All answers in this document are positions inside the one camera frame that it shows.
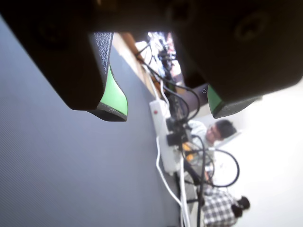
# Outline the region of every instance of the power strip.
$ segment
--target power strip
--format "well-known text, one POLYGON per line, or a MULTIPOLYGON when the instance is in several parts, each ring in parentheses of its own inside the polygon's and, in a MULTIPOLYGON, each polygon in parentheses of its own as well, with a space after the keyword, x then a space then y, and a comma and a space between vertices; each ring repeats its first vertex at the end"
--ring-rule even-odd
POLYGON ((169 130, 166 125, 166 119, 170 118, 170 111, 167 104, 160 99, 150 102, 151 116, 159 137, 159 144, 161 150, 161 159, 166 173, 172 175, 180 169, 180 156, 174 146, 169 146, 166 136, 169 130))

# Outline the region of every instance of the white cable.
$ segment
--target white cable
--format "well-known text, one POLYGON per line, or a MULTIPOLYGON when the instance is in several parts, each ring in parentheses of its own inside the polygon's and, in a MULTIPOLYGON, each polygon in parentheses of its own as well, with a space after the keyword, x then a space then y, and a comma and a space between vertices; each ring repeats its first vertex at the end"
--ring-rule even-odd
POLYGON ((163 98, 164 98, 164 100, 165 100, 165 102, 167 104, 167 107, 169 109, 169 100, 167 99, 167 97, 166 97, 166 95, 164 93, 163 86, 164 86, 163 80, 160 80, 160 91, 161 91, 161 94, 162 94, 162 96, 163 96, 163 98))
POLYGON ((184 180, 184 159, 180 155, 180 189, 181 189, 181 202, 182 202, 182 212, 185 220, 185 227, 190 227, 190 218, 187 209, 187 199, 185 192, 185 180, 184 180))
POLYGON ((167 191, 169 191, 170 195, 172 196, 172 198, 179 204, 179 206, 182 208, 182 203, 181 201, 175 196, 175 194, 172 192, 172 190, 170 189, 169 185, 167 184, 165 178, 164 178, 164 175, 161 171, 161 168, 159 166, 159 162, 160 162, 160 154, 161 154, 161 151, 160 151, 160 145, 159 145, 159 136, 157 136, 156 138, 156 142, 157 142, 157 149, 158 149, 158 155, 157 155, 157 159, 156 159, 156 167, 159 171, 159 174, 162 178, 162 181, 167 189, 167 191))
MULTIPOLYGON (((163 95, 163 98, 165 99, 165 101, 166 101, 166 103, 167 103, 167 110, 166 110, 166 112, 165 112, 165 114, 164 114, 164 116, 165 116, 166 113, 167 113, 167 111, 169 110, 169 102, 168 102, 168 99, 167 99, 167 97, 166 97, 166 95, 164 94, 164 91, 163 91, 163 81, 161 81, 161 83, 160 83, 160 89, 161 89, 161 93, 162 93, 162 95, 163 95)), ((162 124, 161 124, 161 127, 160 127, 160 130, 159 130, 159 131, 161 131, 161 129, 162 129, 164 123, 165 123, 165 118, 163 118, 163 122, 162 122, 162 124)), ((159 166, 160 154, 161 154, 160 144, 159 144, 159 136, 157 136, 157 138, 156 138, 156 143, 157 143, 157 150, 158 150, 157 159, 156 159, 156 167, 157 167, 157 169, 158 169, 158 171, 159 171, 159 174, 160 174, 160 176, 161 176, 161 179, 162 179, 162 181, 163 181, 163 183, 164 183, 164 185, 165 185, 167 191, 169 191, 169 193, 170 193, 170 195, 172 196, 172 198, 173 198, 173 199, 180 205, 180 207, 182 208, 182 203, 181 203, 181 201, 175 196, 175 194, 174 194, 174 193, 172 192, 172 190, 170 189, 169 185, 167 184, 167 182, 166 182, 166 180, 165 180, 165 178, 164 178, 163 172, 162 172, 162 170, 161 170, 161 168, 160 168, 160 166, 159 166)))
POLYGON ((183 210, 183 209, 180 209, 180 222, 181 222, 181 223, 180 223, 180 226, 181 226, 181 227, 184 227, 182 210, 183 210))

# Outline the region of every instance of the plaid shirt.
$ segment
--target plaid shirt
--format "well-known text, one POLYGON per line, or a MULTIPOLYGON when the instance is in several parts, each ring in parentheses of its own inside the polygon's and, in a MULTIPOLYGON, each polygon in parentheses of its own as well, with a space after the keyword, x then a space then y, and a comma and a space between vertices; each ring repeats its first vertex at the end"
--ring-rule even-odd
POLYGON ((230 227, 237 222, 232 205, 238 204, 228 192, 208 185, 205 187, 204 199, 205 205, 202 210, 207 227, 230 227))

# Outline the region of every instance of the desk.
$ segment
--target desk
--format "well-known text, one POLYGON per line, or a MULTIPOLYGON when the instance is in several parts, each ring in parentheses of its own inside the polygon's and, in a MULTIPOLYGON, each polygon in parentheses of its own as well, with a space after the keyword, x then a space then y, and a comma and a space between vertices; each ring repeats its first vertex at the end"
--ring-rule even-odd
POLYGON ((142 68, 141 64, 137 61, 133 51, 129 49, 129 46, 125 43, 124 39, 119 33, 114 33, 113 37, 113 47, 118 51, 119 55, 126 61, 126 63, 132 68, 136 76, 141 80, 141 82, 147 87, 152 95, 155 96, 149 75, 142 68))
POLYGON ((153 96, 114 48, 110 62, 127 122, 69 109, 0 17, 0 226, 179 226, 155 166, 153 96))

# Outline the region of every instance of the green rubber pad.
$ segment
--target green rubber pad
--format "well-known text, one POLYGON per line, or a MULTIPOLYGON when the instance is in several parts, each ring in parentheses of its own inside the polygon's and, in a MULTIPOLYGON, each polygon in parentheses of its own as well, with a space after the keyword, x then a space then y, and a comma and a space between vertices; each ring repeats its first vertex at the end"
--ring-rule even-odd
POLYGON ((116 83, 110 66, 107 71, 105 91, 100 102, 127 116, 127 99, 116 83))
POLYGON ((215 108, 222 102, 222 99, 217 95, 210 85, 208 85, 207 98, 210 111, 213 113, 215 108))

